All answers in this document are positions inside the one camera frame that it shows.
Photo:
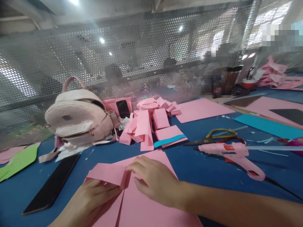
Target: backpack logo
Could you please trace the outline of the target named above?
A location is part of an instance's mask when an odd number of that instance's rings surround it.
[[[68,120],[71,120],[71,119],[72,119],[72,117],[69,116],[69,115],[64,115],[64,116],[62,116],[62,118],[63,118],[65,121],[68,121]]]

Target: scissor blade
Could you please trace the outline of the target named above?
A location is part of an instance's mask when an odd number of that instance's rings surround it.
[[[190,145],[201,145],[201,144],[204,144],[204,140],[199,140],[199,141],[195,141],[195,142],[189,142],[189,143],[185,143],[183,145],[190,146]]]

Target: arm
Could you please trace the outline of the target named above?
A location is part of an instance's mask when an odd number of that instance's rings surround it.
[[[179,181],[161,162],[139,157],[127,167],[140,192],[165,206],[201,215],[229,227],[301,226],[303,205],[272,197]]]

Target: teal paper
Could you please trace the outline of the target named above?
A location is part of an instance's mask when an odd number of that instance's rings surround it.
[[[160,147],[164,144],[172,143],[172,142],[175,142],[175,141],[177,141],[179,139],[182,139],[182,138],[186,138],[186,136],[185,135],[177,135],[177,136],[169,138],[169,139],[160,140],[160,141],[157,141],[157,142],[154,143],[154,147],[157,148],[157,147]]]
[[[252,115],[243,114],[235,118],[235,120],[284,139],[303,137],[303,130],[301,129],[293,128],[263,118],[258,118]]]

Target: smartphone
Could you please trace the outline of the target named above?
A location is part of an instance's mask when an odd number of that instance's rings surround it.
[[[130,112],[129,112],[129,108],[127,105],[127,101],[126,100],[121,100],[116,102],[117,107],[118,107],[118,111],[120,114],[121,118],[126,118],[126,117],[130,117]]]
[[[22,215],[32,214],[50,208],[57,199],[80,155],[73,155],[61,161],[41,190],[36,194]]]

